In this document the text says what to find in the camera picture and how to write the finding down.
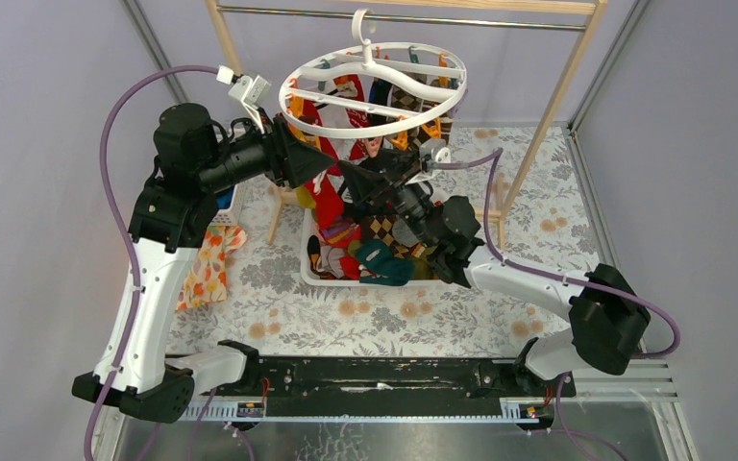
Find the red santa sock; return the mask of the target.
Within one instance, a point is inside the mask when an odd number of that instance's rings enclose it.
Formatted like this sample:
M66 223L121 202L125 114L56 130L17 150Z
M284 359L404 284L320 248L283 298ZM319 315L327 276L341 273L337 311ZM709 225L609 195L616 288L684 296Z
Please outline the red santa sock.
M330 227L344 212L344 202L333 187L329 175L323 172L304 184L314 202L316 222L320 228Z

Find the white round sock hanger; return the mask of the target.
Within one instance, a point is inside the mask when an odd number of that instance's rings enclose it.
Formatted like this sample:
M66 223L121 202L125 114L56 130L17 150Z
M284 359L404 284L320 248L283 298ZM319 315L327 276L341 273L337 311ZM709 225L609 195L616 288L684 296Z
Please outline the white round sock hanger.
M301 133L382 137L400 149L418 135L442 137L467 91L465 63L434 45L372 41L370 14L359 9L351 18L355 46L309 61L285 79L283 115Z

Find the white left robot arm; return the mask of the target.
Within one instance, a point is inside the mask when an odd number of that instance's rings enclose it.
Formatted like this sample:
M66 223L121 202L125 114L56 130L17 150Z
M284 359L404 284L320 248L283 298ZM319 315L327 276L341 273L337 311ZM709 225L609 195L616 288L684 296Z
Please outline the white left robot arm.
M258 351L233 340L168 358L166 343L185 279L216 216L220 193L263 176L299 186L333 166L296 138L282 118L245 119L226 136L208 110L166 109L153 135L154 172L122 227L130 271L111 339L94 370L77 376L75 397L152 423L178 421L192 399L221 385L238 395L259 382Z

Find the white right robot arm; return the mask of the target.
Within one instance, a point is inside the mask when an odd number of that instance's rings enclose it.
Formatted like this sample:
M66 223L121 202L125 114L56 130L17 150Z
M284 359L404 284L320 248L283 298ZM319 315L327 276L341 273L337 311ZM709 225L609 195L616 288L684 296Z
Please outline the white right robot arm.
M505 255L479 238L487 227L467 197L436 204L410 183L421 164L415 155L384 150L369 168L344 160L338 167L355 205L392 210L430 249L427 262L440 280L519 298L568 322L567 329L524 346L513 364L516 389L535 396L575 370L622 375L651 319L622 274L603 263L563 273Z

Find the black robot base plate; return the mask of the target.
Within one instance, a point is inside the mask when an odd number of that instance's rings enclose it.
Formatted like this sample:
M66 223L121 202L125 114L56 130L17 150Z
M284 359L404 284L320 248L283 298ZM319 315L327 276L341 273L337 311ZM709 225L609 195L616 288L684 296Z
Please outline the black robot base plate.
M568 372L542 379L520 359L456 357L263 356L236 383L223 383L217 395L236 397L310 396L324 390L448 390L475 398L545 398Z

